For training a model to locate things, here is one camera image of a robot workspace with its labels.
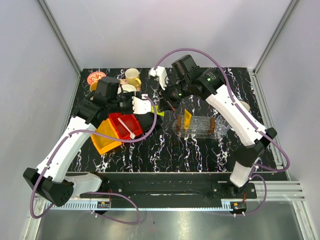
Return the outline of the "green toothpaste tube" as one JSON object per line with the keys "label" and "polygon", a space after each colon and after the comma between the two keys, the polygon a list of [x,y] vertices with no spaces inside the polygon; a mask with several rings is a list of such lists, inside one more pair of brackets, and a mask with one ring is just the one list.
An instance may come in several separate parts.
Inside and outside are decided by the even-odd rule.
{"label": "green toothpaste tube", "polygon": [[[158,105],[155,106],[155,109],[156,109],[156,114],[157,114],[157,115],[159,115],[159,116],[161,116],[161,117],[164,117],[164,116],[165,116],[165,112],[164,112],[164,111],[160,111]],[[153,107],[151,107],[151,111],[150,111],[150,112],[151,112],[151,113],[154,113],[154,112],[155,112]]]}

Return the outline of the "yellow toothpaste tube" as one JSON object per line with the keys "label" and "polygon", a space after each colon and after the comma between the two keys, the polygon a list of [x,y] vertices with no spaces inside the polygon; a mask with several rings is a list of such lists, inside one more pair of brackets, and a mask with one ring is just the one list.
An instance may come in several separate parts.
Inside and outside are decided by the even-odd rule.
{"label": "yellow toothpaste tube", "polygon": [[183,127],[185,130],[188,130],[191,124],[191,119],[192,119],[192,114],[185,109],[184,110],[184,123],[183,123]]}

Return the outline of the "clear plastic cup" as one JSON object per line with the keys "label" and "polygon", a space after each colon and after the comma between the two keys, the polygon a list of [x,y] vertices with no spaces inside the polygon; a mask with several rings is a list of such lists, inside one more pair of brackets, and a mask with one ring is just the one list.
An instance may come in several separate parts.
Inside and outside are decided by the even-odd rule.
{"label": "clear plastic cup", "polygon": [[230,127],[229,123],[227,122],[227,120],[222,115],[219,115],[215,119],[215,130],[214,130],[214,133],[215,133],[215,135],[217,137],[225,136],[230,128],[231,127]]}

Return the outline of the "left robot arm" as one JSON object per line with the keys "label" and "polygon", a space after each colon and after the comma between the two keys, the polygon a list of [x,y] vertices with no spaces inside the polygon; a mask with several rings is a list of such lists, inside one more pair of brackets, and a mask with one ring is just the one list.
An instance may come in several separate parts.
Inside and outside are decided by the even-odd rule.
{"label": "left robot arm", "polygon": [[97,173],[66,178],[73,159],[91,135],[111,113],[143,115],[156,109],[153,101],[139,91],[125,92],[120,80],[103,77],[96,89],[80,101],[69,124],[48,156],[36,167],[28,167],[23,178],[32,188],[32,195],[40,195],[57,207],[74,196],[92,192],[102,198],[108,185]]}

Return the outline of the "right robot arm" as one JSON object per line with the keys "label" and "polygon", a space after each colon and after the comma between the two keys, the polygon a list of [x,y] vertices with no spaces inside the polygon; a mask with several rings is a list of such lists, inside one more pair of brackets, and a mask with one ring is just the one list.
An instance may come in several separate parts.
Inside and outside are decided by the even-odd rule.
{"label": "right robot arm", "polygon": [[169,84],[164,67],[151,68],[149,75],[160,84],[159,110],[176,110],[182,99],[198,96],[213,106],[238,135],[241,145],[233,152],[235,164],[227,186],[228,194],[239,198],[245,193],[253,165],[271,141],[277,136],[273,128],[266,128],[257,121],[242,103],[228,91],[227,79],[217,68],[199,67],[191,55],[187,54],[171,64],[176,73],[175,83]]}

